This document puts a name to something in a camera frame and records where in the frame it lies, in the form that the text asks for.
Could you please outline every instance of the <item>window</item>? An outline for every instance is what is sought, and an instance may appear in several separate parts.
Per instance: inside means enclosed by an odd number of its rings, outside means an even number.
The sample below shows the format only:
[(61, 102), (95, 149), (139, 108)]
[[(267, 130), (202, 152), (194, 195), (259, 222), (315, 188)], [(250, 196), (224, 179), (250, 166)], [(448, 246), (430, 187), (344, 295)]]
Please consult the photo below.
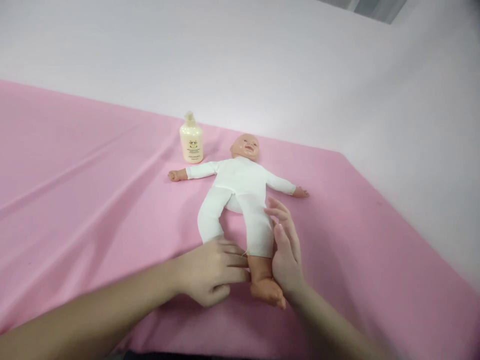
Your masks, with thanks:
[(391, 24), (407, 0), (318, 0), (338, 8), (352, 11), (387, 24)]

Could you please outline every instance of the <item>baby doll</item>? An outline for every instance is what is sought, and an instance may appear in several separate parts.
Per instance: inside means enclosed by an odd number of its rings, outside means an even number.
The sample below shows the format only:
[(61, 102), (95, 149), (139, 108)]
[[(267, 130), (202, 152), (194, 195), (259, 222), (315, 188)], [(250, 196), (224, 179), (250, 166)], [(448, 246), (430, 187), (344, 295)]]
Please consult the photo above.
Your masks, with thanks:
[(170, 171), (168, 177), (177, 182), (216, 174), (198, 213), (198, 230), (202, 241), (205, 243), (224, 235), (219, 222), (224, 208), (243, 214), (251, 295), (269, 305), (285, 309), (282, 289), (272, 275), (274, 234), (272, 221), (264, 212), (266, 186), (296, 198), (307, 198), (309, 193), (256, 163), (260, 147), (255, 136), (239, 136), (230, 152), (231, 159)]

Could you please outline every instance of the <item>lotion bottle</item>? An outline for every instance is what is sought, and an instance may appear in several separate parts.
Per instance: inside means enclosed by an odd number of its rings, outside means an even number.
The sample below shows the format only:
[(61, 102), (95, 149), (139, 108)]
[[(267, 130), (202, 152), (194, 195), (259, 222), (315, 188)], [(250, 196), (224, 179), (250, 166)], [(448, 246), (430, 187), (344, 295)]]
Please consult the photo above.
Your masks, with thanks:
[(180, 127), (180, 142), (185, 161), (198, 164), (204, 159), (202, 129), (195, 122), (191, 111), (185, 114), (185, 123)]

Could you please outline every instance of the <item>doll leg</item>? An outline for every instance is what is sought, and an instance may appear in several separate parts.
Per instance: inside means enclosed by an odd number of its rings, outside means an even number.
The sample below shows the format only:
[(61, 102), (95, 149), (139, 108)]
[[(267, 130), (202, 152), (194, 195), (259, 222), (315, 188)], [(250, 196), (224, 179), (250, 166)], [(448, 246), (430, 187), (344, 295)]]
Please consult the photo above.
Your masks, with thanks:
[(197, 218), (198, 231), (204, 243), (224, 235), (219, 218), (231, 196), (232, 191), (223, 187), (213, 186), (208, 191)]
[(252, 195), (237, 195), (245, 219), (251, 295), (271, 306), (285, 309), (282, 289), (273, 278), (274, 233), (272, 220), (265, 214), (263, 201)]

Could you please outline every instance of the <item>white onesie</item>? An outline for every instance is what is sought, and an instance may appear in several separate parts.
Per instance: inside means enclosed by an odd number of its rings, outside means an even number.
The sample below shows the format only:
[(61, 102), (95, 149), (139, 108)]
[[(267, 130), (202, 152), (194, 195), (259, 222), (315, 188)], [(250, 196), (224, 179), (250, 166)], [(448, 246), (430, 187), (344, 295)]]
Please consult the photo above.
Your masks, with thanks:
[(219, 218), (226, 207), (243, 214), (247, 253), (252, 256), (272, 257), (274, 234), (271, 219), (264, 212), (266, 185), (288, 195), (294, 193), (295, 185), (242, 156), (187, 167), (186, 174), (189, 179), (216, 174), (198, 213), (198, 230), (204, 243), (223, 236)]

